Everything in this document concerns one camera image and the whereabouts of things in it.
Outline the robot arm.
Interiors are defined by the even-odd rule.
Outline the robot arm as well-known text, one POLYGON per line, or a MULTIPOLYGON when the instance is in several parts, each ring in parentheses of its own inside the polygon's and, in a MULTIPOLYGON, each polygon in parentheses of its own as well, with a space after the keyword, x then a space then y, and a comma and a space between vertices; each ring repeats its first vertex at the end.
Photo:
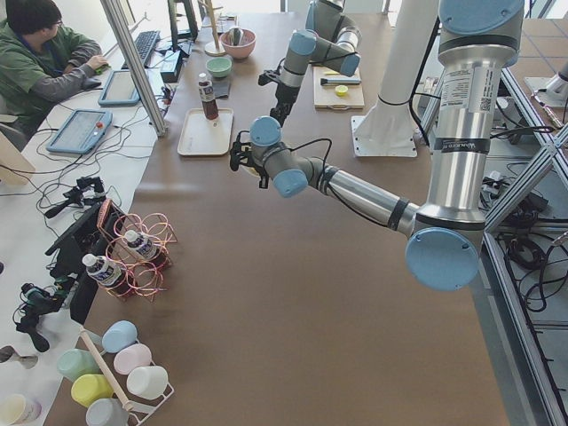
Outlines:
POLYGON ((485 218, 478 207, 501 71, 514 64, 524 5, 520 1, 439 1, 417 16, 440 38, 438 132, 432 144, 430 189, 423 205, 389 193, 330 165, 298 156, 282 140, 281 127, 309 65, 353 75, 359 65, 359 29, 340 1, 313 1, 305 27, 294 32, 283 62, 263 72, 260 84, 277 83, 277 104, 254 120, 248 141, 235 141, 233 170, 255 170, 259 185, 288 198, 314 187, 348 209, 408 238, 406 265, 423 285, 453 291, 477 275, 485 218))
POLYGON ((285 122, 310 64, 330 68, 341 75, 354 75, 360 62, 357 53, 360 39, 359 27, 345 14, 343 1, 311 1, 305 28, 293 32, 285 58, 276 69, 265 70, 258 77, 261 86, 277 84, 277 104, 270 116, 279 124, 285 122))

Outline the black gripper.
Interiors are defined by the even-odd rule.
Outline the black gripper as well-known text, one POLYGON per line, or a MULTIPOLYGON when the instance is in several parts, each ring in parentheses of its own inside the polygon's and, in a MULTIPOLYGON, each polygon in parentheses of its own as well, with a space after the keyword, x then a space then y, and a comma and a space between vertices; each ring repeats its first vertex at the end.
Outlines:
POLYGON ((296 86, 289 86, 283 82, 277 84, 275 97, 277 104, 270 110, 270 116, 280 123, 283 127, 287 120, 293 105, 296 103, 300 88, 296 86))
MULTIPOLYGON (((258 187, 260 189, 267 189, 269 186, 269 175, 263 166, 258 165, 254 159, 254 156, 249 148, 245 148, 241 152, 241 166, 242 167, 254 167, 259 173, 258 187)), ((240 167, 240 153, 231 151, 230 152, 230 168, 232 171, 237 171, 240 167)))

